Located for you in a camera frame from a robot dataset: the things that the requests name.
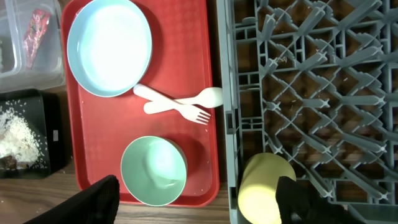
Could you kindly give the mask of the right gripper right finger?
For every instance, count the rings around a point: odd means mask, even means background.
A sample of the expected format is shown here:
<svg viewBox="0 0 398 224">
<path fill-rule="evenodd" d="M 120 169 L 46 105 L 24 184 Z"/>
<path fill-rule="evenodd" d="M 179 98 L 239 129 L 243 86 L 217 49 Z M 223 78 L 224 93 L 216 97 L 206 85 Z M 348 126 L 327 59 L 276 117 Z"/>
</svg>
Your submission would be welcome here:
<svg viewBox="0 0 398 224">
<path fill-rule="evenodd" d="M 292 215 L 300 223 L 309 224 L 363 224 L 341 205 L 330 204 L 317 193 L 311 192 L 289 177 L 278 179 L 275 193 L 282 224 L 293 224 Z"/>
</svg>

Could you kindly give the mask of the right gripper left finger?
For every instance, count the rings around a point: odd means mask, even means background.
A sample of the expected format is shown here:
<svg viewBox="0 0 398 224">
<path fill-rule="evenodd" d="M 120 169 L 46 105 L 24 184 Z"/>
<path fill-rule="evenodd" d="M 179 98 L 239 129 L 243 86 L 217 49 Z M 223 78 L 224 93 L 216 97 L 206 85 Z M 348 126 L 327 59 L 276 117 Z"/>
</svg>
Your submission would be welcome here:
<svg viewBox="0 0 398 224">
<path fill-rule="evenodd" d="M 107 175 L 26 224 L 113 224 L 118 212 L 119 180 Z"/>
</svg>

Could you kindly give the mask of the yellow plastic cup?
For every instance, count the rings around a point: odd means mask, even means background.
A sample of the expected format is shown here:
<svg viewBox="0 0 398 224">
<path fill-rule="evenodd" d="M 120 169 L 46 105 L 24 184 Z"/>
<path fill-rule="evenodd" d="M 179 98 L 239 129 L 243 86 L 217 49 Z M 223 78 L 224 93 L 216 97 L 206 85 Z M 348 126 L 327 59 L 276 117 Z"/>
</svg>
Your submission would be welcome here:
<svg viewBox="0 0 398 224">
<path fill-rule="evenodd" d="M 263 152 L 250 158 L 244 169 L 238 193 L 238 207 L 250 223 L 281 223 L 275 199 L 278 179 L 296 179 L 293 167 L 277 154 Z"/>
</svg>

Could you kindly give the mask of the green bowl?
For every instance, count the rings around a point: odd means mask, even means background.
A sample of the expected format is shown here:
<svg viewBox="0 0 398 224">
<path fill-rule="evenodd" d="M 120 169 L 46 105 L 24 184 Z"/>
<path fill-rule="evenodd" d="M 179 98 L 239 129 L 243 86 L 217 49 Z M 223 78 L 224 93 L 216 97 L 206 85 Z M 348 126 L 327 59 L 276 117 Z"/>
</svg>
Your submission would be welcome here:
<svg viewBox="0 0 398 224">
<path fill-rule="evenodd" d="M 187 158 L 180 146 L 157 136 L 133 140 L 121 158 L 121 176 L 127 191 L 153 207 L 176 201 L 186 186 L 187 173 Z"/>
</svg>

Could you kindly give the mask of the rice food leftovers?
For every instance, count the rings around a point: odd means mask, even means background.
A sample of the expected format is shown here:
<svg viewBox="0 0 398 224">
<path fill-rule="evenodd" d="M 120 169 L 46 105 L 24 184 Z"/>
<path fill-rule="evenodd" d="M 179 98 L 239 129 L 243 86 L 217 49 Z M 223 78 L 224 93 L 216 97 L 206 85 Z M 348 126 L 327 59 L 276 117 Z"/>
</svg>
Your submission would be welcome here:
<svg viewBox="0 0 398 224">
<path fill-rule="evenodd" d="M 27 102 L 1 103 L 1 169 L 45 169 L 47 138 L 27 119 Z"/>
</svg>

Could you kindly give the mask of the light blue plate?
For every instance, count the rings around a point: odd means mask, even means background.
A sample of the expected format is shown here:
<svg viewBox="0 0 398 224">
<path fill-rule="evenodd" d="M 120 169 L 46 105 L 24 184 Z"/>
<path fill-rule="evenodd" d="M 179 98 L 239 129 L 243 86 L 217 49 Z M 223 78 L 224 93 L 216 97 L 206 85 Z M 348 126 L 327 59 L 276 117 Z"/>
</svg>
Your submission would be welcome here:
<svg viewBox="0 0 398 224">
<path fill-rule="evenodd" d="M 152 57 L 149 22 L 130 0 L 94 0 L 74 18 L 67 38 L 67 59 L 75 80 L 105 98 L 138 84 Z"/>
</svg>

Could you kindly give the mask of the red snack wrapper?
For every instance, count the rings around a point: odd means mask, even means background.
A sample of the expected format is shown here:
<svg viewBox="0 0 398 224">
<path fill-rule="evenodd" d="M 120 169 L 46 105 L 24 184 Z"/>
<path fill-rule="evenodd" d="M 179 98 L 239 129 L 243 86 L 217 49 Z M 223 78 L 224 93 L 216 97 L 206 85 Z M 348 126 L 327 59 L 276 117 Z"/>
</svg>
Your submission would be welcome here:
<svg viewBox="0 0 398 224">
<path fill-rule="evenodd" d="M 22 46 L 25 53 L 25 67 L 31 69 L 36 58 L 38 48 L 47 31 L 51 13 L 43 9 L 35 9 L 30 18 Z"/>
</svg>

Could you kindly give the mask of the black waste tray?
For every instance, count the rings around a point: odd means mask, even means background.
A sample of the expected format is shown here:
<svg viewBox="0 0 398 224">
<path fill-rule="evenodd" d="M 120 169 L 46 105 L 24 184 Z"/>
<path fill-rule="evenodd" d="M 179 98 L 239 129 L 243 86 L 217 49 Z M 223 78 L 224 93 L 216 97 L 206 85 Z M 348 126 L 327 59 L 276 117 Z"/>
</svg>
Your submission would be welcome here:
<svg viewBox="0 0 398 224">
<path fill-rule="evenodd" d="M 56 94 L 36 89 L 2 93 L 1 106 L 21 115 L 39 144 L 39 157 L 33 164 L 8 168 L 6 161 L 1 162 L 2 179 L 44 179 L 66 165 L 60 101 Z"/>
</svg>

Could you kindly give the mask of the grey dishwasher rack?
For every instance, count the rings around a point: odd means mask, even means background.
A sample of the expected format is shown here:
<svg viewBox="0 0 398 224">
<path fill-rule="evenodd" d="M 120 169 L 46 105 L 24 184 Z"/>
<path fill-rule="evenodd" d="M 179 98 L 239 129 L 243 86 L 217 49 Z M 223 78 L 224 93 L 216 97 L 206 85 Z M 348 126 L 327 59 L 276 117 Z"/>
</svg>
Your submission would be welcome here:
<svg viewBox="0 0 398 224">
<path fill-rule="evenodd" d="M 397 1 L 218 1 L 231 223 L 250 157 L 365 223 L 397 222 Z"/>
</svg>

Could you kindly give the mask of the red serving tray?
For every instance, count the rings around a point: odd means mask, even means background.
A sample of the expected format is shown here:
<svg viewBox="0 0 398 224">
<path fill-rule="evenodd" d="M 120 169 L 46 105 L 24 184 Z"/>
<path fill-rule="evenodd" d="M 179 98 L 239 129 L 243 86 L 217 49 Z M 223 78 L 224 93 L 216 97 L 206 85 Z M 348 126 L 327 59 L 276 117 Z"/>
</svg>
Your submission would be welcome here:
<svg viewBox="0 0 398 224">
<path fill-rule="evenodd" d="M 138 1 L 154 40 L 142 83 L 171 98 L 188 98 L 212 85 L 205 1 Z M 203 207 L 220 189 L 216 121 L 206 125 L 177 111 L 146 114 L 145 100 L 127 92 L 101 98 L 85 91 L 65 68 L 76 181 L 86 189 L 103 177 L 121 176 L 125 148 L 143 136 L 180 146 L 188 162 L 187 183 L 176 207 Z"/>
</svg>

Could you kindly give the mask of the white plastic fork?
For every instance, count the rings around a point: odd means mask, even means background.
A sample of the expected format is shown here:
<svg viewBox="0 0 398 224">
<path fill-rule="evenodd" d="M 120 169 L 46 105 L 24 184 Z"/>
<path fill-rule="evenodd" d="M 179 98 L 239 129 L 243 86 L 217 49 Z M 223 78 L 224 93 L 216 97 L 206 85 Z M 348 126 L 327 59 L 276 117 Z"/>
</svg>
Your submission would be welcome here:
<svg viewBox="0 0 398 224">
<path fill-rule="evenodd" d="M 170 106 L 172 109 L 177 110 L 185 119 L 193 121 L 199 124 L 208 124 L 211 114 L 205 112 L 204 110 L 197 108 L 193 105 L 183 105 L 168 98 L 167 96 L 145 86 L 142 84 L 137 84 L 133 87 L 133 92 L 135 95 L 151 100 L 153 102 L 164 103 Z"/>
</svg>

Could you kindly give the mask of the white plastic spoon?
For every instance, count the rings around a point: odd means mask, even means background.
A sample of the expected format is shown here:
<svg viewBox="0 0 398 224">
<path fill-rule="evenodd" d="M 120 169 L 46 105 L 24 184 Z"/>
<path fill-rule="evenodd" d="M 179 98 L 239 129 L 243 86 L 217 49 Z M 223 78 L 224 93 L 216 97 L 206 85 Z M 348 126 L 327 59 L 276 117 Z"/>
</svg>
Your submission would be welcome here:
<svg viewBox="0 0 398 224">
<path fill-rule="evenodd" d="M 223 89 L 220 87 L 205 88 L 197 96 L 175 99 L 175 101 L 184 105 L 200 105 L 205 108 L 216 108 L 223 104 Z M 172 107 L 167 106 L 165 103 L 150 101 L 144 105 L 144 112 L 147 114 L 161 113 L 168 110 L 172 110 Z"/>
</svg>

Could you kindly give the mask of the clear plastic bin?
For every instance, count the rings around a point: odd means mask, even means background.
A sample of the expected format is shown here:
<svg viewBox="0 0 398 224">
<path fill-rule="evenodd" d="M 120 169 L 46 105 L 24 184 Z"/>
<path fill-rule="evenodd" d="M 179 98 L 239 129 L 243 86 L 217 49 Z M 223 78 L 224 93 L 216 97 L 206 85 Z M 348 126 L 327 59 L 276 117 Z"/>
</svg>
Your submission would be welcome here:
<svg viewBox="0 0 398 224">
<path fill-rule="evenodd" d="M 1 92 L 65 84 L 55 0 L 1 1 Z"/>
</svg>

